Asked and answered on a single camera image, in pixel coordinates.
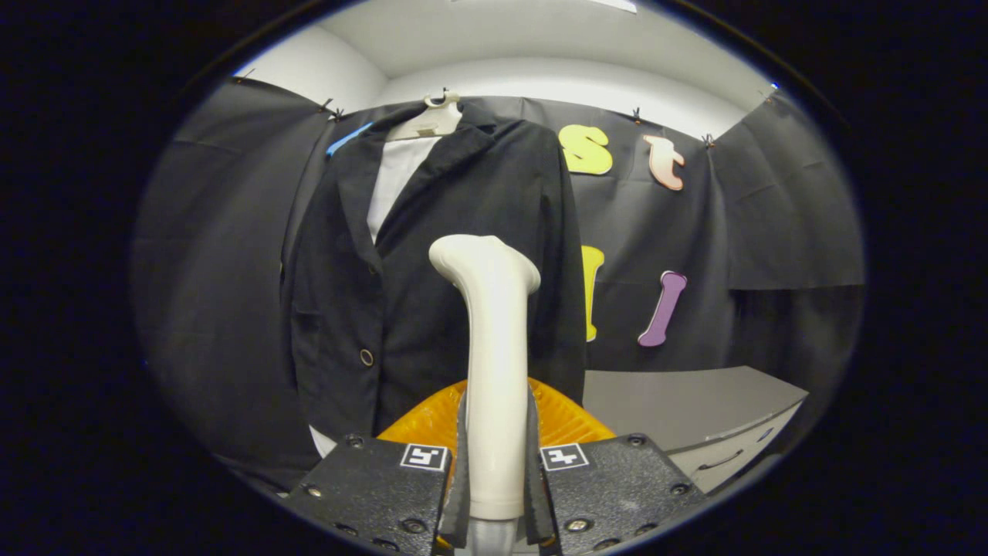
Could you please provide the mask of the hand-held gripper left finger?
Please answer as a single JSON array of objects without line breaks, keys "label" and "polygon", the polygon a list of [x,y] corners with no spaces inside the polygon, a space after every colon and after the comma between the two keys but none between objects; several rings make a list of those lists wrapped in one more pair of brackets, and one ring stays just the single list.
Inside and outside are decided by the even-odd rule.
[{"label": "hand-held gripper left finger", "polygon": [[366,553],[452,553],[465,538],[466,383],[379,436],[351,433],[290,490],[290,513]]}]

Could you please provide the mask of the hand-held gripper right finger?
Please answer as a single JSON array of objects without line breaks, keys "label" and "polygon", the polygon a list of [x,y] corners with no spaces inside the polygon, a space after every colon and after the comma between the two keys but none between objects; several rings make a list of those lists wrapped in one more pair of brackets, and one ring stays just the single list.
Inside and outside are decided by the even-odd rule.
[{"label": "hand-held gripper right finger", "polygon": [[526,534],[543,555],[590,555],[691,520],[707,496],[646,434],[619,436],[529,382]]}]

